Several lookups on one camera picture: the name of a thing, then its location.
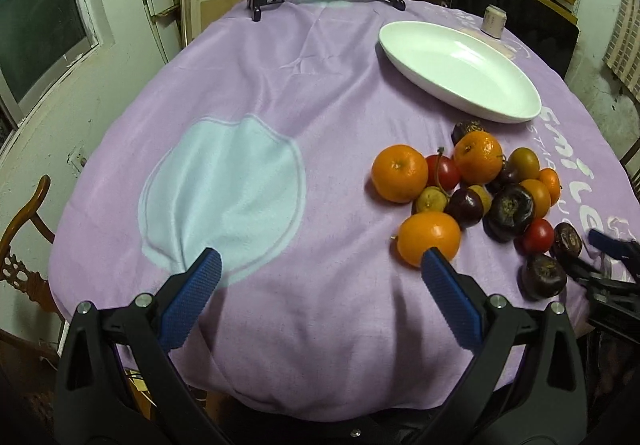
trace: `white wall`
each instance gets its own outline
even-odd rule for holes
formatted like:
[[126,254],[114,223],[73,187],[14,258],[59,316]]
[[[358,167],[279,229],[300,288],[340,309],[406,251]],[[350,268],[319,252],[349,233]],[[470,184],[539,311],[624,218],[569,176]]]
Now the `white wall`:
[[[31,197],[40,176],[49,174],[51,188],[40,214],[55,232],[76,182],[68,156],[80,147],[91,154],[111,122],[163,64],[142,0],[89,1],[102,44],[47,93],[0,157],[0,227],[7,226]],[[12,250],[29,269],[46,275],[50,245],[33,226],[18,233]],[[39,312],[26,295],[0,283],[4,330],[53,341],[58,336],[55,319]]]
[[636,100],[619,96],[620,82],[602,60],[618,17],[620,0],[580,0],[580,38],[565,81],[596,121],[618,158],[640,136]]

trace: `purple tablecloth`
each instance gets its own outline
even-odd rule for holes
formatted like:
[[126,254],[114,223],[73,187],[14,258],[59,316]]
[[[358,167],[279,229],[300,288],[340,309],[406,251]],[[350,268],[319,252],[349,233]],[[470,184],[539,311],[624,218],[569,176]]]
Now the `purple tablecloth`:
[[[410,206],[381,201],[367,184],[386,146],[450,152],[453,125],[468,118],[402,77],[377,45],[384,24],[408,19],[491,42],[479,18],[421,2],[399,12],[371,0],[300,0],[265,10],[261,22],[239,5],[207,28],[83,170],[50,258],[62,313],[85,299],[105,308],[155,292],[210,246],[223,257],[222,284],[171,354],[187,383],[319,421],[441,404],[471,356],[419,274],[390,252]],[[543,108],[527,124],[485,127],[507,154],[527,146],[558,170],[564,189],[549,221],[640,233],[625,172],[578,99],[510,33],[493,45],[530,77]],[[521,263],[481,225],[452,262],[487,293],[545,307],[522,300]],[[620,263],[608,265],[622,275]],[[585,319],[580,287],[570,282],[562,300],[574,323]],[[502,383],[519,358],[512,353]]]

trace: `white bowl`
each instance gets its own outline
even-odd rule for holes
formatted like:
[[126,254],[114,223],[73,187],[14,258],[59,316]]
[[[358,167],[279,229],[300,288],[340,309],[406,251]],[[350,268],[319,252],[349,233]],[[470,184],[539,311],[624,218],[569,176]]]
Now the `white bowl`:
[[505,124],[540,113],[529,78],[475,37],[430,22],[398,21],[383,26],[378,38],[402,75],[450,106]]

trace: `white can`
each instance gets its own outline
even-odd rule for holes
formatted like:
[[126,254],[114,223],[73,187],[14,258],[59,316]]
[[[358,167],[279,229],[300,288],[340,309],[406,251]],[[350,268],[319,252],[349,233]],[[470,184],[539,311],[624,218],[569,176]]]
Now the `white can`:
[[507,13],[497,6],[489,5],[484,13],[482,31],[491,37],[500,39],[507,24]]

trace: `silver bolt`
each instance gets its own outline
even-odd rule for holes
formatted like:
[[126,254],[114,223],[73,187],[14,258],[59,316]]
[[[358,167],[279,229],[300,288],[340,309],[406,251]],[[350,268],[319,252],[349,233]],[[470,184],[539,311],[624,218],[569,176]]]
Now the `silver bolt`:
[[500,295],[499,293],[489,297],[489,302],[491,303],[491,306],[498,309],[504,308],[505,306],[507,306],[507,300],[504,298],[503,295]]
[[138,308],[146,308],[151,304],[151,301],[153,300],[154,298],[150,293],[141,293],[136,297],[136,300],[134,302],[136,303],[136,306]]
[[564,304],[558,301],[553,301],[551,304],[551,311],[556,315],[562,315],[564,313]]
[[91,302],[87,300],[83,300],[80,304],[78,304],[78,313],[84,315],[85,313],[89,313],[91,310]]

